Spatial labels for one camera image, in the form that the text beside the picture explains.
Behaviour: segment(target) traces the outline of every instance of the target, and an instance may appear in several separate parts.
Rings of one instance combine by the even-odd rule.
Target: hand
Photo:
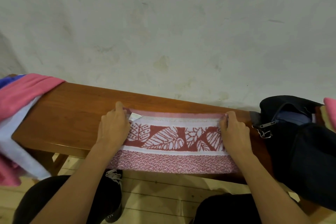
[[[227,112],[229,118],[224,117],[220,121],[223,145],[227,152],[236,162],[240,156],[246,156],[252,153],[250,129],[239,122],[234,111]]]
[[[98,128],[97,145],[102,145],[107,153],[115,154],[123,145],[130,130],[123,104],[117,102],[115,109],[101,117]]]

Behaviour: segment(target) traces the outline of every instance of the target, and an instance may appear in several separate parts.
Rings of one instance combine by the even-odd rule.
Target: black pants
[[[29,224],[68,178],[68,175],[54,176],[31,187],[15,211],[13,224]],[[119,207],[120,202],[119,185],[104,175],[98,185],[86,223],[100,224]],[[261,223],[251,194],[227,193],[208,197],[199,205],[194,224],[223,223],[223,221]]]

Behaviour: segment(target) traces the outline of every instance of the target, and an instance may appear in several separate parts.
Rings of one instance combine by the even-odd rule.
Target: black bag
[[[275,178],[298,195],[336,211],[336,133],[313,123],[319,103],[294,96],[275,96],[251,112],[271,155]],[[284,118],[299,116],[299,122]]]

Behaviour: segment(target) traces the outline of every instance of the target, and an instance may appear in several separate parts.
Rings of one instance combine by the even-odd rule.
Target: shoelace
[[[118,174],[116,169],[107,171],[105,176],[121,186],[121,174]]]

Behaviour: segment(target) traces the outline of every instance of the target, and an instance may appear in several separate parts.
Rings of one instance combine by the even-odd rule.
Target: wooden floor
[[[71,175],[83,159],[69,157],[59,175]],[[33,186],[30,178],[22,178],[17,188],[0,187],[0,224],[10,224],[24,193]],[[230,192],[249,193],[246,185],[176,174],[124,171],[122,183],[125,207],[117,224],[188,224],[199,203],[205,198]],[[327,223],[336,223],[336,217]]]

